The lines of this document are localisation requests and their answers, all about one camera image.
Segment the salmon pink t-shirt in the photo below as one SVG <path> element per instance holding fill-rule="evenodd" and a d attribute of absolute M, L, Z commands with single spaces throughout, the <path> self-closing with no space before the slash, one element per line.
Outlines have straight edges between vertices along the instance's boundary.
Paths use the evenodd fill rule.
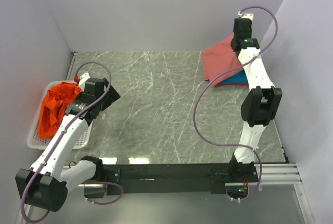
<path fill-rule="evenodd" d="M 233 36 L 234 34 L 232 33 L 227 38 L 201 52 L 205 81 L 210 82 L 220 74 L 241 65 L 236 54 L 233 52 L 230 46 Z M 221 81 L 233 76 L 242 70 L 243 68 L 240 68 L 221 76 L 212 83 L 212 86 L 216 86 Z"/>

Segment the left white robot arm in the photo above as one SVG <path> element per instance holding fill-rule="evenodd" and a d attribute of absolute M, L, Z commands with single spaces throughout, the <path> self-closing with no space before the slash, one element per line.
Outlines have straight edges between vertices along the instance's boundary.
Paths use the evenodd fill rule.
<path fill-rule="evenodd" d="M 20 169 L 15 177 L 21 205 L 56 212 L 68 193 L 79 184 L 104 181 L 104 165 L 99 158 L 83 157 L 73 168 L 63 166 L 79 137 L 100 112 L 120 98 L 106 78 L 89 78 L 65 111 L 60 127 L 42 155 L 29 169 Z"/>

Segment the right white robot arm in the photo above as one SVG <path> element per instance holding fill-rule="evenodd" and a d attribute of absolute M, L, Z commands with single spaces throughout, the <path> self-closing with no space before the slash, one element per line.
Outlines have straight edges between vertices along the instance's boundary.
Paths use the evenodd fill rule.
<path fill-rule="evenodd" d="M 240 146 L 233 153 L 228 175 L 235 182 L 256 174 L 255 153 L 262 133 L 275 118 L 283 95 L 270 80 L 264 67 L 260 46 L 252 37 L 252 14 L 239 16 L 234 21 L 234 37 L 230 43 L 248 81 L 249 93 L 241 105 L 244 121 Z"/>

